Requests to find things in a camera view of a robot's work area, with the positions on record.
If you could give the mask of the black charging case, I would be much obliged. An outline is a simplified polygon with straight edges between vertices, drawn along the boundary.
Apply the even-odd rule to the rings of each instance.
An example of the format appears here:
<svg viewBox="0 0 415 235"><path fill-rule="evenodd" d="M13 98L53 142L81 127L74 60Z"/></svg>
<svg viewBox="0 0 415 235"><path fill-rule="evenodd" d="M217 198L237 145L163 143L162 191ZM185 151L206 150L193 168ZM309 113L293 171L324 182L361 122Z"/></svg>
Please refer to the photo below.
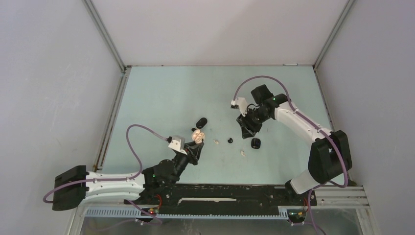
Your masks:
<svg viewBox="0 0 415 235"><path fill-rule="evenodd" d="M259 149L261 147L261 140L258 138L252 138L251 140L251 148L252 149Z"/></svg>

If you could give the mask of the beige earbud charging case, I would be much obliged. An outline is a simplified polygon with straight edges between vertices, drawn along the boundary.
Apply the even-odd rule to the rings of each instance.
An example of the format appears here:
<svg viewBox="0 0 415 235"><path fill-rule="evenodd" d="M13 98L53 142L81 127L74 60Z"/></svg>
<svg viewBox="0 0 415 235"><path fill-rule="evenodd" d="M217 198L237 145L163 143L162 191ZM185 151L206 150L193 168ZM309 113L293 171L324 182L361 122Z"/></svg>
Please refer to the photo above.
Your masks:
<svg viewBox="0 0 415 235"><path fill-rule="evenodd" d="M200 129L196 129L193 131L191 138L196 144L199 144L204 141L205 134Z"/></svg>

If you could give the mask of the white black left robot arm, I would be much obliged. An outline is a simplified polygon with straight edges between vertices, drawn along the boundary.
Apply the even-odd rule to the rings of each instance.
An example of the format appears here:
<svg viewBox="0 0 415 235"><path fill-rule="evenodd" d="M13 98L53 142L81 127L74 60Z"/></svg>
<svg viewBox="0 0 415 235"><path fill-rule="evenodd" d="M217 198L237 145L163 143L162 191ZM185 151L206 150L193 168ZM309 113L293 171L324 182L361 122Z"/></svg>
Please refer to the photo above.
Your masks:
<svg viewBox="0 0 415 235"><path fill-rule="evenodd" d="M203 147L203 141L185 143L183 152L176 151L173 159L141 173L102 174L87 171L85 165L75 166L55 177L52 209L66 211L82 203L119 199L149 204L158 191L177 183L189 164L198 164Z"/></svg>

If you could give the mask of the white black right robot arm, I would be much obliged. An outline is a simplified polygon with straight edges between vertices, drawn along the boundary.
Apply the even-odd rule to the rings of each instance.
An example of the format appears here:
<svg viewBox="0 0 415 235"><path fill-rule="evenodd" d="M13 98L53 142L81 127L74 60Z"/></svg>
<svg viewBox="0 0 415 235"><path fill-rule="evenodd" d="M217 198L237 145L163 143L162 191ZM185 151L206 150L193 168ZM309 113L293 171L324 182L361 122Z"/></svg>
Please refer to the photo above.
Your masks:
<svg viewBox="0 0 415 235"><path fill-rule="evenodd" d="M250 107L245 98L234 97L231 107L238 109L236 119L242 138L254 137L269 119L276 120L310 146L307 169L286 183L285 200L292 205L304 199L304 193L343 175L348 184L348 170L352 167L348 137L345 132L332 131L315 123L294 105L286 94L273 95L266 85L251 91L255 105Z"/></svg>

